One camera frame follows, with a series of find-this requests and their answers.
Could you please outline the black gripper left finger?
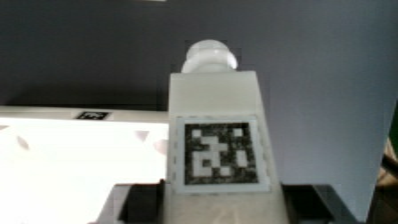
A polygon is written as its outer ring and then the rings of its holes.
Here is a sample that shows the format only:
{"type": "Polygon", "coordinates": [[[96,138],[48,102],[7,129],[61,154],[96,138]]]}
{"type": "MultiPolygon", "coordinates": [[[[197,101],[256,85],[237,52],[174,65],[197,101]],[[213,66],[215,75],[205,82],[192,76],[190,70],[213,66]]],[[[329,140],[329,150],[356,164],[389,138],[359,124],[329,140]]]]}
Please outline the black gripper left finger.
{"type": "Polygon", "coordinates": [[[164,188],[164,182],[130,186],[117,217],[123,224],[164,224],[164,188]]]}

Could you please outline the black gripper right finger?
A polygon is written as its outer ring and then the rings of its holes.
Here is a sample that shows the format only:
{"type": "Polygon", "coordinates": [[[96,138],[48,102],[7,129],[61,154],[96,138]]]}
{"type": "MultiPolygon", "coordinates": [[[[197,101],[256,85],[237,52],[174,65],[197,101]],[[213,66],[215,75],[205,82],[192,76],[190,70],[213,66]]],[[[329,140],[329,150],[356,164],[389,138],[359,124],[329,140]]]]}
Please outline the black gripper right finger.
{"type": "Polygon", "coordinates": [[[283,186],[290,224],[363,224],[329,185],[283,186]]]}

